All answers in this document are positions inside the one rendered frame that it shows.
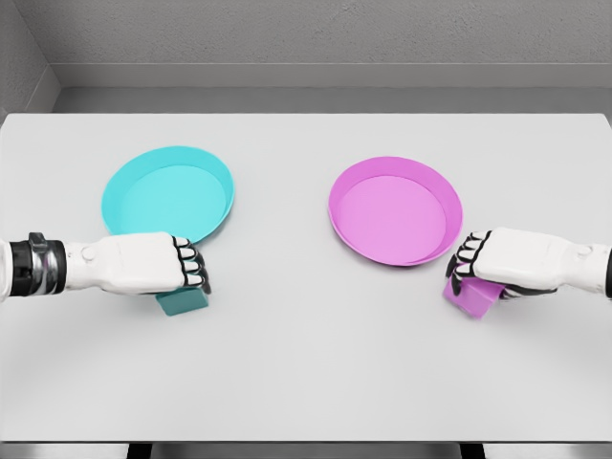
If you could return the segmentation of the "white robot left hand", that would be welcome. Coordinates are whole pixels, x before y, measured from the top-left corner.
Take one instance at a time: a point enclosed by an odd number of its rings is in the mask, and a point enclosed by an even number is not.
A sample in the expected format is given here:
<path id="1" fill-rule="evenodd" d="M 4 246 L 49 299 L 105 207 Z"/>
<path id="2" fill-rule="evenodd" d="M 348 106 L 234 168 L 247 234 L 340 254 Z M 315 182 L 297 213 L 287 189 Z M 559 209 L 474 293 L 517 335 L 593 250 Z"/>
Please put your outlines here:
<path id="1" fill-rule="evenodd" d="M 92 246 L 102 290 L 120 295 L 200 288 L 211 293 L 203 256 L 190 240 L 166 232 L 104 237 Z"/>

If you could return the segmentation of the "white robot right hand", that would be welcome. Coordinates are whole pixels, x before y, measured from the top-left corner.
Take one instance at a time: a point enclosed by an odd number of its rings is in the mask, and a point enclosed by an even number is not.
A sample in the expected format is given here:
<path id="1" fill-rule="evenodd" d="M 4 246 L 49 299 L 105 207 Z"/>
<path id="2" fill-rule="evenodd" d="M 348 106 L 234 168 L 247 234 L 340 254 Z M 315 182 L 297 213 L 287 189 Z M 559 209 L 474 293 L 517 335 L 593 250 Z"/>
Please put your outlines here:
<path id="1" fill-rule="evenodd" d="M 569 240 L 545 233 L 474 231 L 449 260 L 446 278 L 454 295 L 475 278 L 503 285 L 502 298 L 548 295 L 563 284 L 563 259 L 572 248 Z"/>

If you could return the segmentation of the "teal block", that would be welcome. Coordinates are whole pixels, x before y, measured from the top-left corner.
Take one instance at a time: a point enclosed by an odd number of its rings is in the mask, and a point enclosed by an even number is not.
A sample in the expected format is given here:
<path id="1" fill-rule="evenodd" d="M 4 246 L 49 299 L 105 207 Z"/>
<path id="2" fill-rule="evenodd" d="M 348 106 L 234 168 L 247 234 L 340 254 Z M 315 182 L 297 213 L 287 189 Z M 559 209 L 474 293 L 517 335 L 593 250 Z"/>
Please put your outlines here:
<path id="1" fill-rule="evenodd" d="M 207 308 L 208 296 L 199 287 L 185 287 L 174 292 L 155 295 L 156 301 L 168 317 Z"/>

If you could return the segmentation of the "pink block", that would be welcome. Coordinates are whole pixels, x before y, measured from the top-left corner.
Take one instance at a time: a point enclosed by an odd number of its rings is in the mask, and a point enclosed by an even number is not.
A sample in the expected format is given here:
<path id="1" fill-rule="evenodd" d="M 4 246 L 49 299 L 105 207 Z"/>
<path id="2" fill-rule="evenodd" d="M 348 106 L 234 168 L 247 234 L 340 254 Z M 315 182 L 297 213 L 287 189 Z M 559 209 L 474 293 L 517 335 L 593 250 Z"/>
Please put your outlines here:
<path id="1" fill-rule="evenodd" d="M 503 284 L 468 277 L 461 282 L 460 294 L 455 295 L 451 280 L 447 281 L 443 290 L 444 298 L 473 318 L 482 318 L 505 290 Z"/>

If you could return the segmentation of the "cyan plate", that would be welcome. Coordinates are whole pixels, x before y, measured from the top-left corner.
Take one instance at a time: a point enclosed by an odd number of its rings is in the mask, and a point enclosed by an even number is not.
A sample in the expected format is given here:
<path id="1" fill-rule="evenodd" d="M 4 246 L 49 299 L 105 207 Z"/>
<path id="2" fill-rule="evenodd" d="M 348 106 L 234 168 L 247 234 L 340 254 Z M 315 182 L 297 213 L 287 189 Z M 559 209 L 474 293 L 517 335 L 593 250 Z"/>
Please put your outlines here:
<path id="1" fill-rule="evenodd" d="M 101 217 L 112 235 L 164 231 L 198 243 L 230 214 L 228 166 L 201 148 L 172 145 L 142 153 L 107 182 Z"/>

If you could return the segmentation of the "pink plate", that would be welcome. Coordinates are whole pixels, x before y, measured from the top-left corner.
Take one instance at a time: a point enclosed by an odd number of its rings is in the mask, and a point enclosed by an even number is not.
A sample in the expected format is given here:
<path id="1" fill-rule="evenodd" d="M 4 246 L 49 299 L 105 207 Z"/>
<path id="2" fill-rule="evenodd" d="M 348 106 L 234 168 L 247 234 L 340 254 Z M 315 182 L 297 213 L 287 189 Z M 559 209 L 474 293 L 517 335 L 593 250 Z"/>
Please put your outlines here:
<path id="1" fill-rule="evenodd" d="M 398 267 L 445 254 L 464 220 L 452 184 L 434 168 L 402 157 L 375 157 L 346 168 L 331 186 L 328 214 L 350 249 Z"/>

